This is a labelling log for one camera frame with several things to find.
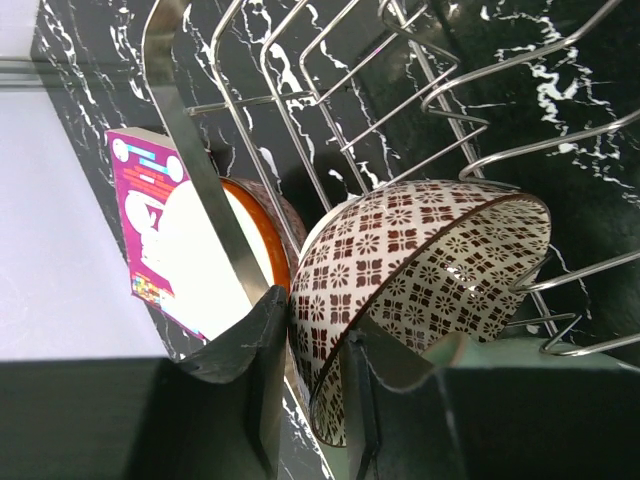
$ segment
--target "black marble surface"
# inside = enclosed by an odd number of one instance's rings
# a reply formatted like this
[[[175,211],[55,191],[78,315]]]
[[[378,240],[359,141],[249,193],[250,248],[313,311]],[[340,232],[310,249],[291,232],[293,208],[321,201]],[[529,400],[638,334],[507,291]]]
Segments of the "black marble surface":
[[[266,95],[258,55],[269,32],[294,0],[249,0],[222,43],[225,75],[238,98]],[[282,92],[306,88],[298,54],[346,2],[312,2],[272,50],[273,74]],[[461,71],[489,65],[573,33],[604,0],[438,0],[419,22],[421,31],[462,60]],[[78,159],[122,247],[104,132],[123,126],[160,124],[140,68],[141,35],[152,0],[45,0],[38,15],[34,58],[48,59],[61,78],[80,77],[83,87],[51,90],[51,99]],[[222,100],[208,62],[211,34],[227,1],[194,2],[176,38],[177,79],[185,103]],[[363,1],[309,59],[312,74],[328,88],[384,38],[377,3]],[[586,38],[546,59],[498,73],[454,91],[460,112],[491,121],[474,147],[479,156],[612,121],[640,107],[640,4],[629,0]],[[447,67],[432,58],[436,70]],[[332,97],[331,108],[347,138],[407,98],[426,80],[415,55],[398,39],[377,55],[352,83]],[[333,202],[358,194],[337,144],[314,108],[290,104],[303,143]],[[245,109],[255,143],[272,180],[311,227],[322,215],[317,198],[274,105]],[[227,112],[196,117],[221,170],[257,178]],[[372,185],[414,165],[454,140],[446,121],[424,115],[415,102],[380,132],[355,147]],[[540,196],[553,218],[559,260],[543,277],[575,270],[640,247],[638,197],[640,124],[576,145],[531,154],[491,166],[492,179],[518,184]],[[465,164],[456,150],[416,177],[454,178]],[[578,344],[640,331],[640,271],[637,263],[545,292],[553,312],[585,311],[572,335]],[[154,321],[175,358],[200,348],[162,316]],[[614,352],[640,364],[640,346]]]

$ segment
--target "white wall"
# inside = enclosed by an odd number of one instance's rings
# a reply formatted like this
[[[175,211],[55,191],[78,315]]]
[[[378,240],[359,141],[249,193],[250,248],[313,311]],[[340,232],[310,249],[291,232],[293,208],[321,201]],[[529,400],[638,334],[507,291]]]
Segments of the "white wall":
[[[27,57],[38,0],[1,3]],[[166,356],[44,91],[0,90],[0,152],[0,361]]]

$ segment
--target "metal dish rack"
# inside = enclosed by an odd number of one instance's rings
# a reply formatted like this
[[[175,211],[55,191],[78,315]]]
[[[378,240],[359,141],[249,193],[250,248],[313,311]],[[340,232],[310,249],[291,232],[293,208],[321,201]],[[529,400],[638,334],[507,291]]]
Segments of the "metal dish rack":
[[[300,156],[307,174],[311,179],[316,192],[326,211],[332,208],[328,196],[321,184],[321,181],[314,170],[313,163],[307,154],[300,136],[298,135],[292,117],[287,108],[287,102],[293,99],[310,99],[313,107],[320,109],[324,120],[331,129],[340,146],[340,152],[344,156],[344,161],[350,167],[355,175],[358,185],[362,193],[369,193],[369,188],[365,183],[358,166],[356,165],[352,147],[371,132],[380,128],[385,122],[397,115],[405,107],[417,99],[424,97],[421,108],[425,114],[437,115],[446,119],[449,123],[456,141],[438,153],[431,155],[429,158],[421,161],[417,165],[404,171],[396,176],[389,183],[397,182],[406,176],[420,170],[425,165],[439,159],[448,152],[456,148],[460,148],[464,153],[468,165],[459,173],[459,178],[466,181],[490,182],[483,173],[482,168],[495,162],[503,161],[509,158],[515,158],[531,152],[542,149],[559,146],[565,143],[577,142],[589,137],[594,137],[604,133],[614,132],[625,127],[632,122],[640,119],[640,110],[637,110],[626,117],[615,122],[591,128],[578,133],[560,136],[545,141],[533,143],[530,145],[513,148],[503,152],[495,153],[484,158],[477,158],[474,149],[469,141],[482,134],[489,128],[489,122],[478,117],[459,114],[453,111],[447,99],[447,93],[457,86],[472,82],[479,78],[493,75],[494,73],[507,70],[517,65],[539,59],[550,53],[566,48],[587,35],[602,19],[611,13],[623,0],[607,0],[584,25],[576,30],[572,35],[547,45],[543,48],[518,55],[510,60],[502,61],[484,68],[474,70],[469,73],[453,77],[458,69],[460,61],[450,52],[432,45],[425,40],[419,32],[414,31],[414,23],[427,10],[426,0],[422,6],[412,14],[405,11],[398,0],[382,0],[378,8],[378,18],[390,31],[390,34],[379,43],[372,53],[362,59],[357,65],[353,66],[346,75],[328,89],[320,89],[314,81],[314,77],[310,74],[306,65],[308,55],[317,48],[321,42],[336,28],[336,26],[360,3],[361,0],[350,0],[344,8],[320,31],[315,39],[304,49],[298,59],[298,65],[302,71],[303,77],[307,83],[308,90],[282,94],[278,91],[276,83],[270,75],[269,51],[272,45],[278,40],[283,32],[296,20],[303,9],[311,0],[299,0],[286,15],[284,20],[273,29],[271,36],[265,41],[260,52],[260,68],[264,76],[264,82],[267,86],[268,95],[254,97],[250,99],[237,100],[234,98],[231,86],[227,81],[227,77],[223,73],[223,68],[218,55],[220,43],[223,34],[238,14],[247,0],[232,0],[230,6],[223,14],[218,23],[213,38],[211,40],[211,68],[217,88],[220,90],[223,98],[223,104],[199,105],[185,107],[182,103],[173,77],[173,60],[171,49],[175,32],[182,24],[182,17],[185,10],[191,4],[191,0],[156,0],[156,3],[147,20],[143,37],[143,69],[147,86],[151,92],[152,99],[160,113],[165,127],[173,138],[176,148],[185,164],[194,187],[200,196],[205,210],[211,220],[213,227],[218,233],[221,243],[225,248],[232,265],[234,266],[236,275],[243,285],[249,299],[255,304],[260,297],[267,291],[268,286],[264,279],[260,268],[251,252],[240,226],[235,219],[230,206],[224,196],[220,180],[215,169],[212,167],[209,157],[206,155],[200,142],[198,131],[191,121],[190,117],[200,113],[228,109],[234,122],[240,132],[240,135],[246,144],[253,164],[267,188],[269,197],[274,203],[275,209],[285,226],[288,239],[294,245],[296,253],[300,252],[300,245],[296,241],[294,231],[288,222],[286,215],[282,211],[280,203],[277,201],[278,193],[270,183],[267,173],[263,167],[263,160],[252,141],[250,130],[247,126],[242,108],[247,105],[257,105],[273,102],[277,106],[282,120],[290,134],[291,141],[294,143],[296,150]],[[337,91],[341,91],[345,84],[354,81],[354,76],[373,58],[375,58],[382,50],[384,50],[394,39],[404,37],[409,43],[409,48],[415,54],[421,69],[423,70],[428,84],[411,95],[400,105],[392,109],[389,113],[377,120],[368,129],[358,134],[355,138],[348,140],[342,134],[341,129],[334,120],[330,106],[327,103],[329,97]],[[440,75],[434,73],[434,69],[430,64],[427,53],[443,58],[451,64],[451,66]],[[431,105],[437,102],[439,108],[433,108]],[[467,131],[467,125],[473,125],[475,128],[470,132]],[[629,345],[631,343],[640,342],[640,333],[626,337],[617,338],[594,344],[587,347],[579,347],[571,350],[554,349],[554,345],[567,334],[581,320],[582,316],[576,313],[564,313],[552,315],[547,307],[544,298],[540,292],[563,285],[569,282],[577,281],[587,276],[602,272],[604,270],[614,268],[627,262],[631,262],[640,258],[640,249],[633,252],[611,258],[609,260],[596,263],[574,272],[570,272],[552,279],[530,283],[530,280],[544,264],[550,259],[545,258],[538,265],[534,266],[522,277],[520,277],[511,287],[514,293],[530,294],[537,310],[540,314],[539,318],[511,322],[510,325],[532,325],[544,324],[548,333],[549,340],[542,347],[544,353],[559,356],[578,356],[595,352],[602,352],[617,347]],[[567,322],[567,326],[559,329],[555,322]]]

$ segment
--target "wire rack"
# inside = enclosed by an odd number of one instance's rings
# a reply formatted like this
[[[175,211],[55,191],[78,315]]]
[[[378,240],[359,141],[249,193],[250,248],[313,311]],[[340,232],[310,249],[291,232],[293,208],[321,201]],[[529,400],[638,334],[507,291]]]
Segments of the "wire rack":
[[[255,168],[268,191],[269,197],[274,204],[275,210],[284,225],[286,235],[289,241],[294,245],[296,253],[298,254],[300,252],[300,244],[297,242],[293,227],[290,225],[279,201],[277,200],[278,193],[269,181],[268,175],[263,166],[264,162],[258,148],[252,140],[250,129],[248,128],[246,118],[243,114],[242,109],[247,105],[258,105],[263,103],[274,103],[276,105],[282,117],[282,121],[290,135],[290,140],[293,142],[300,160],[304,165],[326,211],[329,211],[333,205],[329,201],[328,195],[314,169],[313,162],[309,158],[309,154],[307,153],[307,150],[295,128],[294,121],[290,116],[287,102],[294,99],[311,99],[312,106],[320,110],[327,126],[330,128],[339,144],[340,152],[344,157],[344,162],[353,172],[363,194],[369,193],[370,189],[364,181],[356,164],[353,153],[354,145],[362,141],[372,132],[380,129],[386,122],[405,109],[408,105],[421,98],[422,111],[428,115],[441,117],[443,121],[448,122],[456,140],[446,148],[395,176],[387,182],[386,185],[397,182],[419,171],[429,163],[438,160],[447,153],[458,148],[462,150],[468,163],[468,165],[459,173],[460,180],[496,184],[497,182],[492,182],[485,178],[482,171],[485,166],[507,159],[515,159],[521,155],[526,155],[546,148],[578,142],[580,140],[605,133],[612,133],[640,119],[640,110],[638,110],[606,125],[505,150],[484,158],[478,158],[469,142],[490,128],[490,122],[483,118],[463,115],[455,112],[451,108],[448,99],[449,92],[456,87],[473,82],[480,78],[491,76],[497,72],[502,72],[525,62],[542,58],[579,42],[584,36],[588,35],[598,23],[607,17],[607,15],[609,15],[622,2],[622,0],[608,0],[603,2],[602,7],[587,22],[585,22],[573,34],[562,40],[518,55],[509,60],[501,61],[458,76],[455,75],[459,69],[460,60],[449,51],[431,44],[424,35],[421,35],[418,29],[415,28],[416,21],[424,15],[427,10],[426,1],[423,2],[415,12],[410,13],[406,11],[405,7],[398,0],[381,0],[377,11],[377,17],[386,27],[387,35],[379,42],[376,48],[372,49],[370,54],[365,56],[356,65],[350,66],[348,73],[333,86],[328,89],[321,89],[317,85],[317,80],[314,79],[314,75],[309,70],[307,58],[316,48],[319,47],[319,45],[321,45],[325,38],[331,35],[332,32],[335,32],[337,25],[340,24],[340,22],[342,22],[353,11],[356,5],[362,1],[350,0],[345,2],[342,10],[326,24],[326,26],[299,55],[298,65],[307,84],[307,90],[282,94],[278,91],[276,81],[272,77],[273,70],[270,63],[269,52],[271,47],[278,41],[282,34],[292,24],[294,24],[297,18],[299,18],[307,4],[311,2],[311,0],[299,0],[295,6],[289,10],[289,13],[280,22],[280,24],[272,30],[270,37],[262,46],[260,52],[260,70],[264,77],[264,84],[266,85],[266,95],[239,100],[234,98],[232,87],[229,85],[227,77],[223,73],[223,66],[219,57],[219,49],[224,33],[227,31],[246,1],[247,0],[231,1],[231,4],[215,28],[213,38],[211,40],[211,69],[216,86],[220,90],[224,99],[224,103],[186,107],[183,105],[175,85],[171,48],[174,35],[182,25],[182,17],[185,10],[190,5],[191,0],[156,0],[145,26],[142,53],[144,76],[156,108],[160,113],[167,131],[176,144],[176,148],[182,157],[186,170],[193,180],[194,187],[205,206],[209,219],[218,233],[221,243],[234,266],[236,275],[247,292],[249,299],[251,299],[254,304],[267,291],[267,282],[265,281],[248,242],[246,241],[242,230],[240,229],[240,226],[226,201],[217,173],[211,166],[208,156],[202,149],[198,131],[194,123],[191,121],[191,117],[195,115],[216,110],[228,110],[231,113],[242,140],[248,149],[253,164],[255,165]],[[352,81],[355,75],[363,67],[378,56],[380,52],[387,48],[391,42],[398,37],[406,39],[408,42],[408,46],[415,55],[428,83],[422,88],[419,88],[413,95],[402,101],[387,114],[384,114],[369,128],[357,134],[354,138],[345,138],[342,130],[333,117],[330,106],[328,105],[329,98],[336,92],[343,91],[345,85]],[[443,73],[436,75],[435,69],[429,60],[429,55],[442,58],[450,65],[449,68]],[[467,131],[469,125],[473,128],[470,131]],[[510,287],[510,290],[514,293],[531,295],[539,312],[538,318],[517,322],[514,321],[510,323],[511,326],[544,324],[549,333],[549,339],[543,345],[542,352],[549,355],[586,355],[640,342],[640,333],[638,333],[586,347],[576,347],[570,350],[567,350],[566,348],[563,350],[554,349],[556,343],[572,328],[574,328],[578,322],[580,322],[582,315],[577,313],[552,315],[541,294],[544,290],[564,285],[569,282],[575,282],[587,276],[597,274],[598,272],[634,261],[640,258],[640,249],[600,263],[586,266],[555,278],[531,283],[530,280],[540,271],[550,258],[551,256],[546,257],[542,262],[522,275]],[[558,328],[556,322],[567,323],[565,327]]]

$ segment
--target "floral pattern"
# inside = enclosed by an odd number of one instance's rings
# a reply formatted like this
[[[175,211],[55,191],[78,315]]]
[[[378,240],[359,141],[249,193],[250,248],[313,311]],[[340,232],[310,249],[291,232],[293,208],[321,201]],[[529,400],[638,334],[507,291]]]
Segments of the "floral pattern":
[[[494,272],[515,280],[543,258],[549,232],[534,197],[452,181],[398,182],[340,212],[302,259],[291,291],[292,349],[315,434],[345,444],[337,349],[365,306],[417,353],[453,330],[492,340],[522,301]],[[314,321],[320,299],[323,317]]]

